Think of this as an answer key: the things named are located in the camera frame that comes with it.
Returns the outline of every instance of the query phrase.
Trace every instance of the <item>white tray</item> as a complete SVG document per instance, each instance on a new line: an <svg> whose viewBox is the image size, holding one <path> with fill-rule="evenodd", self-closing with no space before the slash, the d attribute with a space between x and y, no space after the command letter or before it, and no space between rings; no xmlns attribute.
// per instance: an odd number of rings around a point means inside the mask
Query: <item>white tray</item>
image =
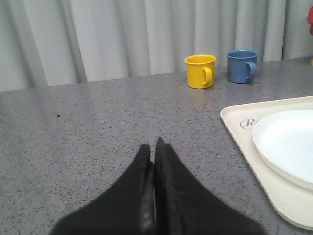
<svg viewBox="0 0 313 235"><path fill-rule="evenodd" d="M313 109L313 96L229 106L221 111L221 118L275 210L291 224L313 230L313 191L272 170L252 139L253 127L260 119L294 109Z"/></svg>

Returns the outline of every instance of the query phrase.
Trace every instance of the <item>plate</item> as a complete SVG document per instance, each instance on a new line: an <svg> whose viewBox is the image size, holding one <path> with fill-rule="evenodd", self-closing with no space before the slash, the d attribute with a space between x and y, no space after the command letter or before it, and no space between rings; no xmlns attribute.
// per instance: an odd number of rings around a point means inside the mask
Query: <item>plate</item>
<svg viewBox="0 0 313 235"><path fill-rule="evenodd" d="M313 110L288 110L264 117L253 129L253 141L273 170L313 190Z"/></svg>

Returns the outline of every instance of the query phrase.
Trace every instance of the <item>cup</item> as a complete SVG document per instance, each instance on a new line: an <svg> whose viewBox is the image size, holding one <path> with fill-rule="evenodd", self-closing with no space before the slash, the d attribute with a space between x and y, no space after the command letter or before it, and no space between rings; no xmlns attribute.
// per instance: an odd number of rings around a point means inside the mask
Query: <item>cup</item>
<svg viewBox="0 0 313 235"><path fill-rule="evenodd" d="M207 88L214 84L214 55L192 55L185 59L187 64L187 83L191 88Z"/></svg>
<svg viewBox="0 0 313 235"><path fill-rule="evenodd" d="M227 54L227 78L234 83L249 83L256 74L259 53L255 50L233 50Z"/></svg>

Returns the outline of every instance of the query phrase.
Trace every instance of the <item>mug handle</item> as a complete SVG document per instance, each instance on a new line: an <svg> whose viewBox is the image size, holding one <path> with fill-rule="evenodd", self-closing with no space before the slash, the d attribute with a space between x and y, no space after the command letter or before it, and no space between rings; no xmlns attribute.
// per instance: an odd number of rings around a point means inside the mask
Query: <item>mug handle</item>
<svg viewBox="0 0 313 235"><path fill-rule="evenodd" d="M209 82L212 81L212 70L209 67L203 67L205 73L206 73L206 79L205 82L202 83L202 85L207 85Z"/></svg>
<svg viewBox="0 0 313 235"><path fill-rule="evenodd" d="M256 65L251 61L248 61L247 64L250 66L250 76L246 77L246 82L251 82L256 74Z"/></svg>

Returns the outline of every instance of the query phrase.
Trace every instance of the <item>granite countertop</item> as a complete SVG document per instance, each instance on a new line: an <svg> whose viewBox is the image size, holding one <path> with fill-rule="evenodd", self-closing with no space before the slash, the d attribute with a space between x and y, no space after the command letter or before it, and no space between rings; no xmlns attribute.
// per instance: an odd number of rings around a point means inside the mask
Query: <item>granite countertop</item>
<svg viewBox="0 0 313 235"><path fill-rule="evenodd" d="M229 105L313 95L310 58L259 63L255 81L213 87L186 73L0 92L0 234L47 234L105 191L142 143L170 143L212 193L269 235L313 234L282 219L220 118Z"/></svg>

